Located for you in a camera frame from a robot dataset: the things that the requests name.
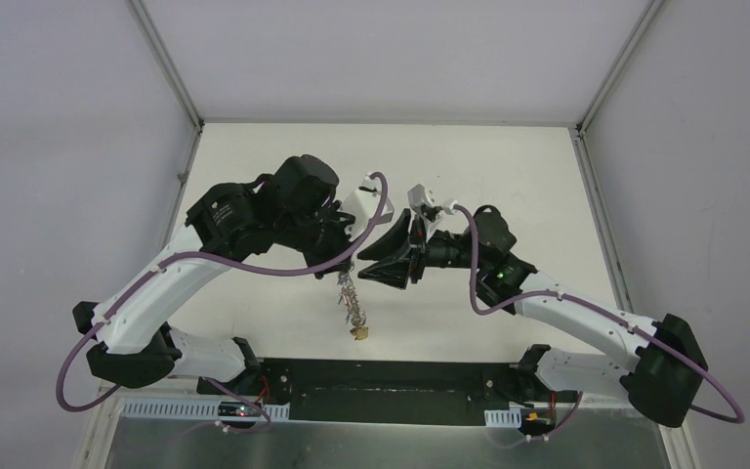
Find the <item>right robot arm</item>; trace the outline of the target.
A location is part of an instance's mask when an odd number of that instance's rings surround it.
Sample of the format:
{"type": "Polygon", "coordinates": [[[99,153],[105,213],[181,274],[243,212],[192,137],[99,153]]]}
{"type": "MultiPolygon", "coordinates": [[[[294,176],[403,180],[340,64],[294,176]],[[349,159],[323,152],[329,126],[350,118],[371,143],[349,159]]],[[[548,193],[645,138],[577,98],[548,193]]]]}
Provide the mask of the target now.
{"type": "Polygon", "coordinates": [[[654,320],[568,293],[514,254],[517,240],[495,206],[480,206],[472,219],[461,234],[430,233],[423,213],[403,210],[358,253],[370,264],[359,278],[404,289],[428,268],[467,269],[476,281],[472,301],[548,324],[596,350],[532,345],[517,364],[521,396],[537,401],[551,391],[590,392],[625,400],[657,424],[683,424],[708,369],[686,320],[672,314],[654,320]]]}

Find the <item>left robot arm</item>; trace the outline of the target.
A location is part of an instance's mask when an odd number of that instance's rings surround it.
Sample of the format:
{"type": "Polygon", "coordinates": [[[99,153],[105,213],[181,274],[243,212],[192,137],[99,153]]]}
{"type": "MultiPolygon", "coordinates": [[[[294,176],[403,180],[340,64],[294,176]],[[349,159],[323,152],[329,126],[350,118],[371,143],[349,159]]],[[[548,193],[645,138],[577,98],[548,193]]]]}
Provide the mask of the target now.
{"type": "Polygon", "coordinates": [[[81,302],[73,317],[92,374],[138,389],[171,376],[213,379],[234,394],[259,381],[256,357],[239,337],[207,338],[179,330],[170,318],[229,270],[261,276],[325,277],[345,273],[382,208],[382,183],[368,175],[339,199],[339,179],[319,158],[286,158],[247,183],[212,186],[140,275],[101,302],[81,302]],[[281,246],[299,252],[302,268],[253,266],[249,258],[281,246]]]}

